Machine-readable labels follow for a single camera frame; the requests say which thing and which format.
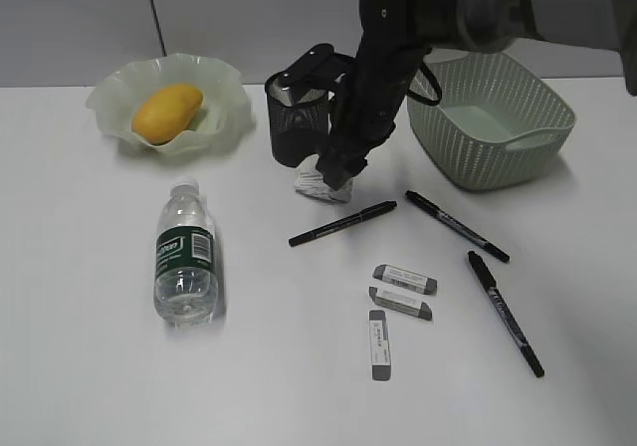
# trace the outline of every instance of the bottle cap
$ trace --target bottle cap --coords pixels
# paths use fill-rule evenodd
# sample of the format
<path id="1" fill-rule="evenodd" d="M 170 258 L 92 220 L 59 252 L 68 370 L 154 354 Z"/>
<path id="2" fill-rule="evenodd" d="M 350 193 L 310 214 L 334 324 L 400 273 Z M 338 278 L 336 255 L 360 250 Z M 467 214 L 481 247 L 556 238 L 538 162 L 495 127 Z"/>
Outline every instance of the bottle cap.
<path id="1" fill-rule="evenodd" d="M 192 177 L 181 177 L 170 189 L 170 196 L 177 194 L 194 194 L 199 195 L 199 184 Z"/>

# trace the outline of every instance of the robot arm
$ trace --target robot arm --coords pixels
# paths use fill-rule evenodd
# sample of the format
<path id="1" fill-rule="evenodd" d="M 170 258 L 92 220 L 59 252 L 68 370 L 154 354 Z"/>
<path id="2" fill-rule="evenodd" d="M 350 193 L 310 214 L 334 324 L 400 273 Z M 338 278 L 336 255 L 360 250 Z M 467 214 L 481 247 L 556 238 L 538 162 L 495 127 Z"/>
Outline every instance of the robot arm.
<path id="1" fill-rule="evenodd" d="M 360 0 L 359 11 L 363 36 L 350 68 L 338 72 L 328 138 L 318 152 L 296 156 L 319 153 L 317 170 L 334 189 L 358 175 L 367 153 L 393 132 L 432 48 L 497 53 L 529 38 L 613 50 L 621 55 L 629 93 L 637 95 L 637 0 Z M 315 51 L 281 73 L 284 86 L 316 88 L 309 80 L 321 63 L 308 63 L 310 54 Z"/>

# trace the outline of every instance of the green bottle label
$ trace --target green bottle label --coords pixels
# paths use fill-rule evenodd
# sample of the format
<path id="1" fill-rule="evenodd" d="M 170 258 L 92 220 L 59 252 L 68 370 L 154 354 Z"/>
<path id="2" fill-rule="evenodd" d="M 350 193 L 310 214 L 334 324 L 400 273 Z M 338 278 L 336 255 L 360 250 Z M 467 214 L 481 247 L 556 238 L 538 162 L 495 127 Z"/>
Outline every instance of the green bottle label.
<path id="1" fill-rule="evenodd" d="M 212 272 L 213 237 L 201 227 L 174 227 L 157 239 L 155 279 L 172 269 L 194 267 Z"/>

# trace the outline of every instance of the black cable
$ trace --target black cable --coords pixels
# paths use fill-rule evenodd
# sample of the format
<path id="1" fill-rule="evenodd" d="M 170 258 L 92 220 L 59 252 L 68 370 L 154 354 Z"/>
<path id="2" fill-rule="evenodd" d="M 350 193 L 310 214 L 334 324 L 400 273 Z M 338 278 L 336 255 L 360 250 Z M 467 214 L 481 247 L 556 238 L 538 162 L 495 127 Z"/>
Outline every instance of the black cable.
<path id="1" fill-rule="evenodd" d="M 429 69 L 424 61 L 420 63 L 419 71 L 420 73 L 422 73 L 422 76 L 425 77 L 425 79 L 429 83 L 429 86 L 431 86 L 431 88 L 434 90 L 434 93 L 436 93 L 436 97 L 438 99 L 432 100 L 431 98 L 425 98 L 424 96 L 420 96 L 418 93 L 414 93 L 411 90 L 407 92 L 407 96 L 425 106 L 433 107 L 439 105 L 440 102 L 442 102 L 442 87 L 440 86 L 440 83 L 438 83 L 436 75 L 433 74 L 433 72 Z"/>

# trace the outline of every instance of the crumpled paper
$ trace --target crumpled paper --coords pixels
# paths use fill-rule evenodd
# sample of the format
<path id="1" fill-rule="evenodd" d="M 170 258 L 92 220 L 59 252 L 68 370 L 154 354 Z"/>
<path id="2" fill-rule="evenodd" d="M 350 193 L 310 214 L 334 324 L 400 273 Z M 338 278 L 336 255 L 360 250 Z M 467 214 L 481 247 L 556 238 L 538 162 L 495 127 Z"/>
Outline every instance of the crumpled paper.
<path id="1" fill-rule="evenodd" d="M 330 203 L 346 204 L 351 200 L 353 179 L 349 179 L 339 190 L 333 190 L 322 181 L 322 174 L 315 169 L 317 156 L 306 159 L 297 168 L 295 190 L 306 197 Z"/>

